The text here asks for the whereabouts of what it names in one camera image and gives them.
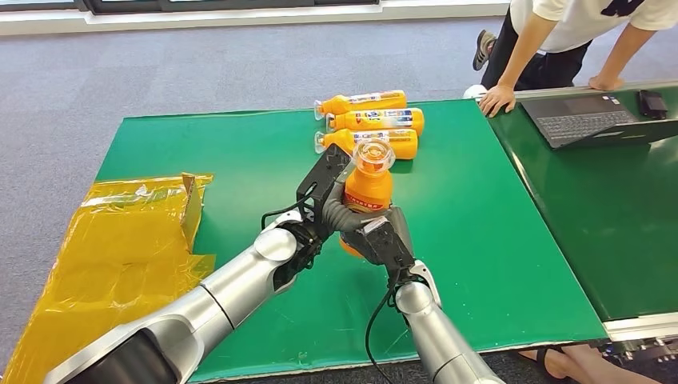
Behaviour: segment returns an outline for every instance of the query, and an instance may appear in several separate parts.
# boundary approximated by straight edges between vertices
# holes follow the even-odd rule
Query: yellow plastic bag
[[[167,305],[210,274],[214,256],[191,252],[211,181],[184,174],[92,185],[2,384],[41,383],[106,331]]]

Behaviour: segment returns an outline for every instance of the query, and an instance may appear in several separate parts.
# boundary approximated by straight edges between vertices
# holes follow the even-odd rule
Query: green mat
[[[659,91],[678,118],[678,88]],[[552,151],[520,106],[489,121],[600,318],[678,312],[678,138]]]
[[[473,101],[411,106],[424,111],[426,128],[417,158],[392,169],[393,201],[445,312],[471,345],[605,337]],[[97,180],[214,172],[194,250],[217,254],[221,265],[253,241],[263,212],[293,202],[317,160],[313,133],[322,127],[311,110],[127,118]],[[367,362],[365,326],[385,283],[383,267],[347,255],[335,235],[315,267],[222,342],[192,381]],[[382,361],[416,356],[389,308],[377,318],[372,347]]]

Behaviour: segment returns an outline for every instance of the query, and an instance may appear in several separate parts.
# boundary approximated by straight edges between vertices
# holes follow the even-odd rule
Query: sandal
[[[556,352],[560,352],[564,354],[563,349],[560,348],[559,346],[550,346],[548,348],[540,348],[536,350],[536,361],[532,360],[531,358],[525,357],[522,354],[518,354],[522,358],[527,358],[530,362],[535,362],[536,366],[539,368],[539,371],[544,375],[544,377],[549,380],[550,382],[572,382],[569,377],[564,377],[564,378],[556,378],[553,375],[551,375],[548,370],[546,369],[546,353],[548,350],[555,350]]]

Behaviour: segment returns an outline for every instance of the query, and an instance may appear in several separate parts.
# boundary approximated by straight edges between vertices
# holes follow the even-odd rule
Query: bottle label
[[[351,194],[344,193],[344,205],[353,212],[377,212],[383,210],[383,204],[373,204],[371,202],[364,202]]]
[[[386,110],[384,112],[385,126],[410,128],[412,126],[412,121],[413,118],[411,110]]]
[[[354,116],[358,124],[363,119],[367,122],[383,120],[385,128],[411,128],[413,121],[411,110],[366,110],[365,112],[356,112]]]
[[[351,104],[361,104],[363,102],[378,102],[381,100],[381,94],[375,92],[373,94],[357,94],[349,98]]]
[[[353,132],[353,142],[358,144],[364,140],[371,138],[378,138],[385,142],[411,142],[411,130],[364,130],[360,132]]]

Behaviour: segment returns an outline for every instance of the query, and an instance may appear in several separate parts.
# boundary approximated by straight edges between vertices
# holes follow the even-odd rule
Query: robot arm
[[[412,331],[417,353],[434,384],[504,384],[442,311],[429,268],[412,256],[405,216],[393,207],[344,240],[376,265],[384,265],[393,301]]]
[[[297,204],[279,211],[250,247],[177,301],[78,351],[44,384],[185,383],[221,340],[313,265],[336,230],[372,264],[386,266],[395,306],[434,383],[503,384],[442,312],[433,277],[412,256],[402,211],[355,214],[341,204],[337,179],[349,164],[350,157],[332,145],[297,189]]]
[[[297,189],[297,204],[250,247],[175,302],[116,326],[78,351],[51,370],[44,384],[188,381],[221,340],[311,267],[333,232],[323,223],[322,207],[349,164],[339,147],[328,148]]]

